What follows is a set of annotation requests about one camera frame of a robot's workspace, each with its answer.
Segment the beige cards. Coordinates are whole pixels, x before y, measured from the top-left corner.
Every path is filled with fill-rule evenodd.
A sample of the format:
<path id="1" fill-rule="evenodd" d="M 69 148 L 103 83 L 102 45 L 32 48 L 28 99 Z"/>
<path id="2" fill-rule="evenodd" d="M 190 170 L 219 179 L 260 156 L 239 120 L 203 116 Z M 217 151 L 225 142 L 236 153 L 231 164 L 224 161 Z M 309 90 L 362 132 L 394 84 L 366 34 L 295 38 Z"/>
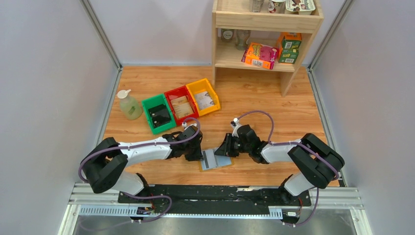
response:
<path id="1" fill-rule="evenodd" d="M 194 114 L 190 102 L 186 96 L 181 96 L 171 100 L 171 104 L 178 119 Z"/>

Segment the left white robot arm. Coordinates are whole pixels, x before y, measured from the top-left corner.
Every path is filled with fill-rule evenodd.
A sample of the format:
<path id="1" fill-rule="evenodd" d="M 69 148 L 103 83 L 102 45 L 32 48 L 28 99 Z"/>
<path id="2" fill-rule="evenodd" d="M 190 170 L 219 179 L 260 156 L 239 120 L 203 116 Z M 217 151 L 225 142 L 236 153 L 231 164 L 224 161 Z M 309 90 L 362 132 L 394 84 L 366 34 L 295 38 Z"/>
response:
<path id="1" fill-rule="evenodd" d="M 144 180 L 138 174 L 128 173 L 127 167 L 181 156 L 187 161 L 200 161 L 202 139 L 203 134 L 195 124 L 150 141 L 117 142 L 109 137 L 82 160 L 79 174 L 96 194 L 113 189 L 137 195 L 145 188 Z"/>

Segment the yellow leather card holder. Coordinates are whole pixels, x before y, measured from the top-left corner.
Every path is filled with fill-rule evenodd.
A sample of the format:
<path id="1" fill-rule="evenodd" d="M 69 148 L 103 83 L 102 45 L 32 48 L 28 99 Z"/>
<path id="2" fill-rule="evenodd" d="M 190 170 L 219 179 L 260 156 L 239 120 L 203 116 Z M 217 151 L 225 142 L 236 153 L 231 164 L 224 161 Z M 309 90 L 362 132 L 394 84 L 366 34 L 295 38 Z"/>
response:
<path id="1" fill-rule="evenodd" d="M 216 155 L 215 151 L 217 149 L 202 150 L 203 159 L 199 161 L 199 169 L 201 172 L 234 165 L 231 157 Z"/>

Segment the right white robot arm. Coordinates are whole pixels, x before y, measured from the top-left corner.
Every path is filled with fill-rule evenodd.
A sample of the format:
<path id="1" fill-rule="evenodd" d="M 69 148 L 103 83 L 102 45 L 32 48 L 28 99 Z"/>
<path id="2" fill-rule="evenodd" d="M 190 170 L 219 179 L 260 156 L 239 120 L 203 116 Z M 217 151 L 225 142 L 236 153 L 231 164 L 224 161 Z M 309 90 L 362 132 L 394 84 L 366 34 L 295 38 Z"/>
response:
<path id="1" fill-rule="evenodd" d="M 293 162 L 299 173 L 281 184 L 282 191 L 291 196 L 311 188 L 326 188 L 345 166 L 344 159 L 312 133 L 295 141 L 275 143 L 261 140 L 249 125 L 234 127 L 215 151 L 215 155 L 226 157 L 241 153 L 248 154 L 258 164 Z"/>

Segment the silver striped credit card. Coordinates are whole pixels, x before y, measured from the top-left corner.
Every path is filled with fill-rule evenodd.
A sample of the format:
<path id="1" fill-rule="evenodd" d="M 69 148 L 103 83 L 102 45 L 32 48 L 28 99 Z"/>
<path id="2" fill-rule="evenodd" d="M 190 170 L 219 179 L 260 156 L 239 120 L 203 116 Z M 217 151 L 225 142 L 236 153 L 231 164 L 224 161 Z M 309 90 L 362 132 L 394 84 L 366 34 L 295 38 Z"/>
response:
<path id="1" fill-rule="evenodd" d="M 210 170 L 218 167 L 217 159 L 214 155 L 215 149 L 207 149 L 202 151 L 203 160 L 201 161 L 202 171 Z"/>

